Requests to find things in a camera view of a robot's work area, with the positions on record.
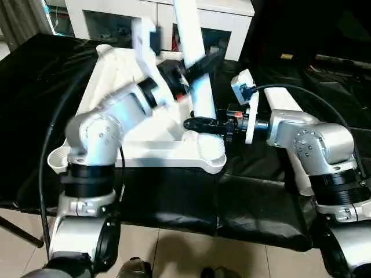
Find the black tablecloth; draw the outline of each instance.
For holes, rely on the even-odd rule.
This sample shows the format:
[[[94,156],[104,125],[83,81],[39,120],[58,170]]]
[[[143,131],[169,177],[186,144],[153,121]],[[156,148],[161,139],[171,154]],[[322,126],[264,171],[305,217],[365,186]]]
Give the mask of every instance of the black tablecloth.
[[[3,207],[38,212],[37,167],[43,137],[53,109],[78,72],[97,59],[98,42],[37,35],[0,62],[0,109]],[[216,107],[236,102],[230,80],[244,67],[225,62],[211,76]],[[371,169],[369,84],[336,80],[295,67],[270,65],[252,68],[257,83],[272,81],[302,85],[321,94],[354,127],[356,142],[368,171]],[[54,128],[49,150],[64,140],[66,121],[74,115],[88,82],[84,79]],[[316,101],[292,92],[305,110],[323,120],[334,120]],[[261,94],[259,117],[270,109]],[[127,168],[120,206],[123,222],[181,229],[247,240],[294,250],[312,247],[308,228],[315,218],[311,198],[297,194],[293,171],[282,149],[265,144],[257,134],[252,145],[227,146],[227,164],[216,175],[189,168]],[[49,211],[61,191],[58,176],[45,168]]]

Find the tile floor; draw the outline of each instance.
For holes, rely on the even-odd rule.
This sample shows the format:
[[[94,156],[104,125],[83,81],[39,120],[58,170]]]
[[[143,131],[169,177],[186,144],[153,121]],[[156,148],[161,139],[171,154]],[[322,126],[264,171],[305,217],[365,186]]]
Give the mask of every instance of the tile floor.
[[[39,216],[0,209],[0,216],[36,237],[42,233]],[[37,249],[0,228],[0,277],[19,278],[46,262]],[[119,257],[99,278],[115,278],[131,257],[151,262],[154,277],[199,277],[206,266],[225,266],[244,278],[330,278],[318,250],[298,253],[262,244],[212,238],[140,226],[121,226]]]
[[[9,48],[4,41],[0,41],[0,61],[9,54]]]

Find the white tube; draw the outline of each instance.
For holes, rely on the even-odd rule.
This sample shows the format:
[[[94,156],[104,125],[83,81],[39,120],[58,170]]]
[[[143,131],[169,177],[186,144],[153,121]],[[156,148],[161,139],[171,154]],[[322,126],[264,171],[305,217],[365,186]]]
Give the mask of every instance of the white tube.
[[[281,87],[277,88],[267,88],[264,90],[265,96],[268,100],[271,109],[283,109],[283,110],[294,110],[303,111],[298,103],[293,99],[291,94]],[[309,176],[305,172],[299,158],[296,155],[288,151],[289,159],[291,165],[295,172],[295,182],[301,195],[311,196],[313,195],[313,190]]]
[[[196,1],[174,0],[174,8],[184,63],[189,67],[205,56]],[[194,115],[216,119],[209,75],[206,74],[198,79],[192,88]],[[198,142],[199,153],[204,159],[215,160],[224,156],[224,142],[220,136],[202,133],[198,136]]]

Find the curtain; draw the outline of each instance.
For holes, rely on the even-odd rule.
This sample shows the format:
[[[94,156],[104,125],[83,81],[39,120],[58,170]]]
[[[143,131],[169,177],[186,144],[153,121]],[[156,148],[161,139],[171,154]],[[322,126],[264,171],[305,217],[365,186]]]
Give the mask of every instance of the curtain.
[[[52,34],[43,0],[0,0],[0,28],[10,51],[38,33]]]

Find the black cable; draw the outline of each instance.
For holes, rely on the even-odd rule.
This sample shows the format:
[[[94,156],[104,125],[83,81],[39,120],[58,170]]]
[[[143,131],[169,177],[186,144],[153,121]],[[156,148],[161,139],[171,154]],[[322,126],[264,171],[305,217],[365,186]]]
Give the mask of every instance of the black cable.
[[[39,161],[39,176],[38,176],[38,189],[39,189],[39,198],[40,198],[40,211],[41,211],[41,222],[42,222],[42,231],[43,231],[43,238],[45,241],[46,253],[49,259],[49,247],[50,247],[50,235],[49,235],[49,226],[48,226],[48,219],[46,217],[46,206],[45,206],[45,199],[43,195],[43,168],[45,165],[45,156],[46,151],[49,145],[50,137],[53,133],[54,126],[58,120],[58,117],[64,108],[67,100],[71,97],[72,93],[74,92],[76,86],[79,85],[80,81],[82,80],[85,75],[90,73],[92,70],[93,63],[88,63],[84,66],[83,70],[80,72],[78,76],[73,80],[73,82],[68,87],[67,91],[62,95],[61,101],[59,102],[57,108],[55,109],[52,120],[49,123],[49,127],[46,131],[45,139],[43,142],[40,161]]]
[[[273,84],[267,84],[267,85],[261,85],[261,86],[252,87],[251,89],[249,89],[249,91],[251,93],[255,93],[255,92],[259,91],[259,90],[264,90],[264,89],[273,88],[273,87],[283,87],[283,88],[297,89],[299,91],[305,92],[305,93],[313,96],[319,102],[321,102],[323,105],[325,105],[327,108],[329,108],[334,113],[334,115],[338,118],[339,122],[347,130],[349,130],[349,132],[351,132],[350,127],[348,126],[347,121],[343,118],[343,116],[331,104],[329,104],[322,97],[316,95],[315,93],[313,93],[313,92],[311,92],[311,91],[309,91],[309,90],[307,90],[305,88],[302,88],[302,87],[299,87],[299,86],[296,86],[296,85],[292,85],[292,84],[273,83]],[[362,164],[361,157],[359,155],[359,150],[358,150],[358,147],[357,147],[355,141],[354,141],[354,157],[355,157],[355,160],[357,161],[357,164],[358,164],[358,167],[359,167],[359,172],[361,173],[362,179],[366,179],[367,178],[366,177],[366,171],[365,171],[365,168],[364,168],[364,166]]]
[[[121,167],[121,183],[120,183],[120,193],[117,192],[116,195],[117,195],[117,203],[119,203],[121,201],[121,198],[122,198],[122,188],[123,188],[123,180],[125,178],[125,158],[123,156],[123,150],[122,150],[122,147],[120,147],[120,155],[121,155],[121,162],[122,162],[122,167]]]

